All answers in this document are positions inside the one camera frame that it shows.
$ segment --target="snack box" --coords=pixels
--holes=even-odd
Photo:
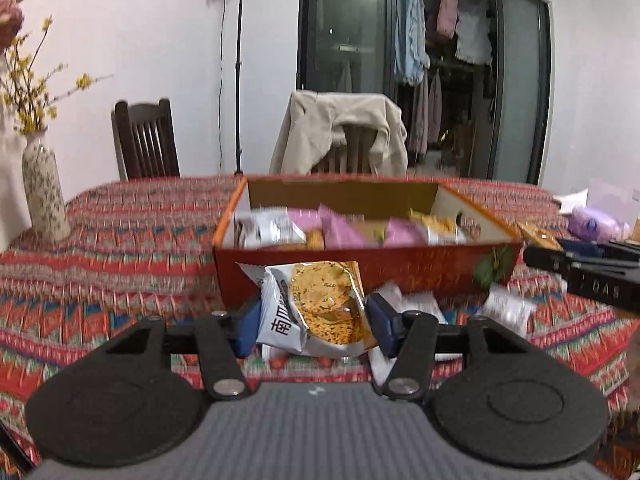
[[[337,213],[363,215],[364,230],[384,228],[391,217],[407,218],[409,210],[456,218],[462,213],[479,236],[461,245],[344,250],[244,250],[234,246],[234,214],[260,207],[316,209],[324,204]],[[242,305],[257,288],[238,263],[256,266],[296,262],[351,262],[360,267],[364,292],[395,282],[405,294],[433,291],[437,298],[506,284],[522,246],[519,232],[486,209],[438,182],[363,175],[273,175],[244,178],[223,212],[213,238],[222,300],[228,308]]]

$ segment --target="red patterned tablecloth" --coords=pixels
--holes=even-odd
[[[229,176],[119,182],[82,193],[68,206],[72,235],[56,246],[40,245],[25,232],[0,254],[0,412],[27,453],[37,454],[24,424],[31,392],[141,316],[161,313],[172,323],[222,307],[211,237],[236,180]],[[564,233],[566,220],[548,192],[524,185],[447,180],[450,186],[509,222],[532,220]],[[555,277],[521,262],[510,283],[538,304],[529,338],[560,362],[588,377],[609,399],[611,424],[598,465],[627,478],[640,450],[637,418],[625,413],[625,346],[636,328],[604,305],[562,295]],[[449,322],[464,322],[482,302],[453,298],[441,307]],[[201,386],[197,362],[174,356],[174,370]],[[434,380],[460,370],[440,364]],[[256,354],[244,362],[251,382],[364,381],[357,359],[322,368],[291,358],[271,370]],[[11,473],[5,464],[3,476]]]

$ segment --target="black round pad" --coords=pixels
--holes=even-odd
[[[491,356],[445,381],[432,406],[440,430],[464,452],[518,468],[581,458],[608,417],[585,378],[535,354]]]
[[[61,372],[26,406],[27,427],[45,458],[93,467],[162,454],[187,438],[200,417],[200,397],[186,380],[125,365]]]

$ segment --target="green leaf decoration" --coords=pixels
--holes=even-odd
[[[474,280],[482,288],[489,288],[492,283],[500,282],[507,275],[513,263],[514,256],[510,246],[494,247],[476,264]]]

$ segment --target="chair backrest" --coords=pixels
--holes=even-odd
[[[118,101],[114,114],[127,178],[180,176],[169,99],[157,105]]]
[[[332,146],[311,173],[371,173],[369,150],[378,133],[364,126],[345,126],[344,132],[347,145]]]

